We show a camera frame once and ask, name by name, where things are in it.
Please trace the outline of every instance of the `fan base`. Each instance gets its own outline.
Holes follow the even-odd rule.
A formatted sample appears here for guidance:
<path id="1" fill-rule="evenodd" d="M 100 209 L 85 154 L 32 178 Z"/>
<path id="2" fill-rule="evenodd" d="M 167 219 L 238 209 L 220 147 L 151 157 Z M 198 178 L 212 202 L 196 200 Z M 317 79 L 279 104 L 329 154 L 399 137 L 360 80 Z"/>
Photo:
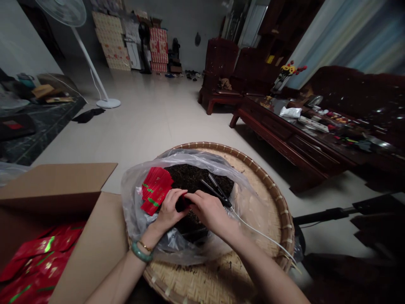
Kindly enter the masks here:
<path id="1" fill-rule="evenodd" d="M 118 99 L 109 98 L 108 101 L 99 100 L 98 102 L 96 102 L 96 105 L 100 108 L 112 109 L 119 107 L 121 105 L 121 101 L 119 101 Z"/>

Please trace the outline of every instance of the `bracelet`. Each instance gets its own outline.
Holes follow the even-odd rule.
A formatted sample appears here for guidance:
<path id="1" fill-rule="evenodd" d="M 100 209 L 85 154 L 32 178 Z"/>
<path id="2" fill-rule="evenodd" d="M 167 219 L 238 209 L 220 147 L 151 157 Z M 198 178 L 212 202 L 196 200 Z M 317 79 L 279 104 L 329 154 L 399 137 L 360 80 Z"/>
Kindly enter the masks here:
<path id="1" fill-rule="evenodd" d="M 150 262 L 153 258 L 153 253 L 151 253 L 150 255 L 146 255 L 145 253 L 143 253 L 137 246 L 138 242 L 139 241 L 132 243 L 132 252 L 134 252 L 134 254 L 137 256 L 137 258 L 139 258 L 141 261 L 143 261 L 145 263 Z"/>
<path id="2" fill-rule="evenodd" d="M 145 244 L 141 240 L 139 240 L 138 243 L 141 244 L 147 251 L 152 252 L 153 249 L 146 247 Z"/>

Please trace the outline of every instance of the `fan head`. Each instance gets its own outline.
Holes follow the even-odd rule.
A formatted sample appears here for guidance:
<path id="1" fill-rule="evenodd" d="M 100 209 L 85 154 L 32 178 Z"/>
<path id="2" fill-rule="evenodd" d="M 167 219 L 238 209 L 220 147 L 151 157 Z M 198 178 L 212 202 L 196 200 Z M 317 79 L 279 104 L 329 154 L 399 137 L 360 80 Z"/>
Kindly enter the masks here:
<path id="1" fill-rule="evenodd" d="M 81 27 L 86 22 L 86 8 L 82 0 L 36 0 L 39 6 L 57 21 Z"/>

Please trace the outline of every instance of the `jade bangle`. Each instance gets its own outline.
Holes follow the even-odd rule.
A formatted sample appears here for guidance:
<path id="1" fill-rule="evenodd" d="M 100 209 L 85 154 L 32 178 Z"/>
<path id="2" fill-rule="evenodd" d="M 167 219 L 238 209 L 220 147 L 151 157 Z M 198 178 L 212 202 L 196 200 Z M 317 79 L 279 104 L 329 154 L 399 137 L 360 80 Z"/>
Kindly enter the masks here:
<path id="1" fill-rule="evenodd" d="M 153 252 L 150 255 L 143 253 L 137 246 L 138 241 L 132 243 L 132 252 L 139 258 L 141 261 L 148 263 L 153 258 Z"/>

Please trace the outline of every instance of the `hand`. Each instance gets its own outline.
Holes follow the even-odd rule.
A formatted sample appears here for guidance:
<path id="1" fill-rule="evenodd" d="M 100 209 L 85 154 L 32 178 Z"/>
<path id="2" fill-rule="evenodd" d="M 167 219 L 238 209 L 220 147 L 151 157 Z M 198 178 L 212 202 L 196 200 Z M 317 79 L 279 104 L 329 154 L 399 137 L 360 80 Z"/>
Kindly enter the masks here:
<path id="1" fill-rule="evenodd" d="M 239 230 L 239 223 L 228 216 L 219 198 L 201 190 L 187 193 L 184 197 L 195 204 L 190 205 L 190 208 L 201 223 L 220 238 L 224 239 L 228 232 Z"/>
<path id="2" fill-rule="evenodd" d="M 182 189 L 171 189 L 167 193 L 166 198 L 162 203 L 162 207 L 160 208 L 157 219 L 154 222 L 155 228 L 161 231 L 162 235 L 167 230 L 172 228 L 174 224 L 176 224 L 179 220 L 185 217 L 190 211 L 190 208 L 186 208 L 182 212 L 176 211 L 176 202 L 180 198 L 180 196 L 185 193 L 187 193 L 187 190 Z"/>

